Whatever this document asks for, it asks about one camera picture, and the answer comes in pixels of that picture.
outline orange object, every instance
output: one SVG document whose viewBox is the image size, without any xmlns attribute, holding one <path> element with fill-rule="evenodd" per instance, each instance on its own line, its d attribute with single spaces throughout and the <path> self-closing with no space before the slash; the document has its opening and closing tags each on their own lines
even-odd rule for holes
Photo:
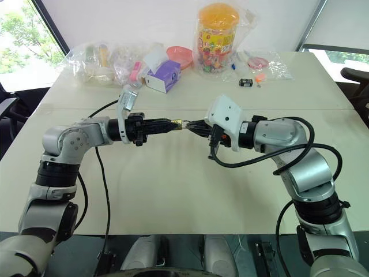
<svg viewBox="0 0 369 277">
<path fill-rule="evenodd" d="M 230 29 L 239 22 L 238 12 L 225 3 L 214 3 L 199 12 L 200 24 L 205 28 L 222 30 Z"/>
<path fill-rule="evenodd" d="M 232 50 L 239 23 L 238 12 L 228 4 L 214 3 L 202 8 L 198 17 L 198 62 L 206 72 L 222 71 Z"/>
<path fill-rule="evenodd" d="M 265 73 L 260 73 L 255 76 L 255 81 L 256 83 L 260 83 L 261 81 L 265 80 L 265 78 L 266 78 Z"/>
<path fill-rule="evenodd" d="M 167 54 L 171 61 L 180 64 L 181 70 L 189 67 L 192 63 L 192 51 L 182 46 L 169 47 L 167 49 Z"/>
</svg>

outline robotic arm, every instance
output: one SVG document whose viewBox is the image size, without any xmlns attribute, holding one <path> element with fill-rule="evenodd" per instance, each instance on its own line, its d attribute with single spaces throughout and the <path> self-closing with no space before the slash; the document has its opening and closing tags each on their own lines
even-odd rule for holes
<svg viewBox="0 0 369 277">
<path fill-rule="evenodd" d="M 141 146 L 149 134 L 182 128 L 181 121 L 144 120 L 142 113 L 128 115 L 136 97 L 134 92 L 120 96 L 118 119 L 82 119 L 45 133 L 45 152 L 19 222 L 19 235 L 0 242 L 0 277 L 41 276 L 55 246 L 73 234 L 78 206 L 71 200 L 76 193 L 78 169 L 88 149 L 113 141 Z M 258 117 L 245 121 L 241 113 L 231 99 L 221 96 L 209 109 L 205 121 L 190 122 L 187 128 L 209 137 L 210 158 L 223 166 L 229 164 L 216 157 L 219 144 L 234 151 L 254 148 L 268 154 L 307 142 L 303 127 L 293 119 L 268 121 Z M 285 152 L 273 160 L 282 168 L 303 151 Z M 358 263 L 356 241 L 326 160 L 312 148 L 299 163 L 280 175 L 296 208 L 300 251 L 312 265 L 310 276 L 369 276 Z"/>
<path fill-rule="evenodd" d="M 78 212 L 71 200 L 78 169 L 90 148 L 121 140 L 141 146 L 149 134 L 182 128 L 181 121 L 128 115 L 134 99 L 130 92 L 120 96 L 118 119 L 87 118 L 45 132 L 45 152 L 18 225 L 19 235 L 0 242 L 0 277 L 41 276 L 55 246 L 71 237 Z"/>
<path fill-rule="evenodd" d="M 210 140 L 210 159 L 215 159 L 219 144 L 239 148 L 254 148 L 269 154 L 294 145 L 306 144 L 302 125 L 293 119 L 268 121 L 254 117 L 242 118 L 241 109 L 228 97 L 218 97 L 204 121 L 194 121 L 187 128 Z M 272 157 L 278 168 L 295 160 L 304 150 L 296 149 Z M 359 264 L 359 251 L 343 206 L 334 188 L 330 168 L 315 149 L 297 164 L 280 173 L 296 208 L 300 222 L 297 227 L 300 252 L 311 265 L 310 276 L 369 276 Z"/>
</svg>

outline purple tissue box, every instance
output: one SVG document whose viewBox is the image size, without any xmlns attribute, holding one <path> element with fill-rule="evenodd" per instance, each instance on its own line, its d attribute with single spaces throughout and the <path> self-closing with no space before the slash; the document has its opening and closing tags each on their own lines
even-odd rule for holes
<svg viewBox="0 0 369 277">
<path fill-rule="evenodd" d="M 151 70 L 145 77 L 150 88 L 167 93 L 180 78 L 180 64 L 174 61 L 164 62 L 154 74 Z"/>
</svg>

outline black wire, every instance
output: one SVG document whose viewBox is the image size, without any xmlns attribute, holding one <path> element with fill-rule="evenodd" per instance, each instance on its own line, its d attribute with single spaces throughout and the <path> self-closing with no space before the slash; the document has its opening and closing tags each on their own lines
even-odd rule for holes
<svg viewBox="0 0 369 277">
<path fill-rule="evenodd" d="M 279 260 L 281 262 L 281 265 L 283 267 L 283 270 L 286 274 L 287 277 L 291 277 L 291 274 L 289 274 L 289 271 L 288 271 L 288 268 L 287 268 L 287 265 L 286 263 L 284 262 L 284 259 L 283 259 L 283 255 L 282 255 L 282 252 L 281 252 L 281 247 L 280 247 L 280 243 L 279 243 L 279 229 L 280 229 L 280 226 L 281 226 L 281 221 L 282 221 L 282 218 L 283 218 L 283 215 L 284 213 L 286 212 L 286 210 L 293 204 L 292 200 L 290 202 L 288 202 L 282 209 L 282 211 L 280 212 L 279 216 L 278 216 L 278 220 L 277 220 L 277 225 L 276 225 L 276 242 L 277 242 L 277 253 L 278 253 L 278 257 L 279 257 Z"/>
<path fill-rule="evenodd" d="M 301 154 L 296 159 L 291 161 L 290 163 L 285 164 L 284 166 L 282 166 L 279 169 L 275 170 L 273 172 L 273 175 L 280 175 L 283 171 L 289 169 L 290 167 L 296 165 L 299 161 L 301 161 L 309 153 L 309 151 L 312 147 L 312 144 L 314 143 L 314 139 L 315 139 L 314 128 L 313 128 L 312 124 L 310 124 L 308 121 L 306 121 L 305 119 L 300 118 L 300 117 L 284 117 L 284 118 L 292 119 L 292 120 L 299 121 L 299 122 L 303 123 L 307 127 L 307 129 L 309 130 L 310 135 L 309 135 L 309 139 L 307 141 L 306 147 L 301 152 Z"/>
<path fill-rule="evenodd" d="M 102 110 L 106 109 L 107 107 L 110 107 L 111 105 L 113 105 L 117 102 L 118 102 L 118 100 L 114 100 L 113 102 L 110 102 L 109 104 L 106 104 L 104 107 L 101 107 L 97 111 L 94 111 L 89 117 L 94 117 L 96 114 L 98 114 Z"/>
<path fill-rule="evenodd" d="M 96 151 L 96 156 L 97 156 L 97 158 L 99 160 L 100 167 L 101 167 L 101 174 L 103 176 L 104 189 L 105 189 L 106 205 L 108 207 L 108 221 L 107 221 L 107 224 L 106 224 L 106 232 L 105 232 L 105 238 L 104 238 L 104 245 L 103 245 L 103 248 L 101 250 L 101 255 L 100 255 L 100 258 L 101 258 L 102 254 L 105 252 L 106 244 L 107 244 L 107 241 L 108 241 L 109 229 L 110 229 L 110 216 L 111 215 L 110 215 L 109 192 L 108 192 L 108 186 L 106 184 L 106 179 L 105 179 L 104 165 L 103 165 L 103 161 L 101 160 L 98 147 L 95 147 L 95 151 Z"/>
<path fill-rule="evenodd" d="M 77 222 L 74 230 L 76 230 L 79 225 L 82 223 L 83 219 L 85 218 L 85 215 L 86 215 L 86 212 L 87 212 L 87 208 L 88 208 L 88 195 L 87 195 L 87 189 L 86 189 L 86 185 L 85 185 L 85 182 L 83 181 L 83 178 L 81 176 L 80 173 L 78 173 L 78 180 L 80 180 L 80 183 L 81 183 L 81 187 L 82 187 L 82 190 L 83 190 L 83 195 L 85 197 L 85 207 L 83 209 L 83 213 L 79 219 L 79 221 Z"/>
<path fill-rule="evenodd" d="M 307 144 L 299 144 L 299 145 L 286 147 L 286 148 L 283 148 L 281 150 L 274 151 L 272 153 L 265 154 L 265 155 L 262 155 L 260 157 L 257 157 L 257 158 L 251 159 L 251 160 L 247 160 L 247 161 L 244 161 L 244 162 L 240 162 L 240 163 L 224 163 L 224 162 L 222 162 L 216 156 L 214 147 L 210 148 L 210 153 L 212 154 L 213 159 L 218 164 L 220 164 L 221 166 L 228 167 L 228 168 L 231 168 L 231 169 L 235 169 L 237 167 L 248 166 L 250 164 L 258 163 L 258 162 L 261 162 L 262 160 L 266 160 L 266 159 L 272 158 L 274 156 L 277 156 L 277 155 L 280 155 L 280 154 L 283 154 L 283 153 L 286 153 L 286 152 L 289 152 L 289 151 L 292 151 L 292 150 L 302 149 L 302 148 L 305 148 L 306 146 L 307 146 Z M 336 172 L 333 174 L 333 179 L 336 180 L 337 177 L 340 175 L 340 172 L 342 170 L 342 156 L 341 156 L 341 154 L 335 148 L 333 148 L 332 146 L 325 145 L 325 144 L 313 143 L 312 147 L 326 149 L 326 150 L 329 150 L 330 152 L 335 154 L 335 156 L 337 157 L 337 169 L 336 169 Z"/>
</svg>

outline gray floor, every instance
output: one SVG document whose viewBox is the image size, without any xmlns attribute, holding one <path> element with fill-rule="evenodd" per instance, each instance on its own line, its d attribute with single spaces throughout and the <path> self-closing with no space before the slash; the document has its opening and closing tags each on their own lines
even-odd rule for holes
<svg viewBox="0 0 369 277">
<path fill-rule="evenodd" d="M 14 235 L 13 233 L 0 233 L 0 240 Z M 199 235 L 166 235 L 170 245 L 170 265 L 172 267 L 202 269 L 200 253 L 198 250 Z M 256 242 L 270 242 L 276 248 L 273 235 L 240 235 L 244 250 L 240 250 L 237 235 L 226 235 L 229 247 L 234 254 L 240 277 L 255 277 L 257 272 L 253 260 Z M 360 262 L 369 269 L 369 231 L 356 232 L 355 237 L 360 250 Z M 135 235 L 112 236 L 109 239 L 109 250 L 117 254 L 116 265 L 112 271 L 119 269 L 130 247 L 138 238 Z M 306 265 L 299 253 L 296 235 L 281 236 L 281 249 L 285 262 L 292 276 L 308 277 L 309 266 Z M 90 277 L 97 265 L 97 255 L 103 244 L 102 238 L 75 235 L 68 241 L 60 244 L 50 259 L 45 277 L 80 276 Z M 285 276 L 278 258 L 277 276 Z"/>
</svg>

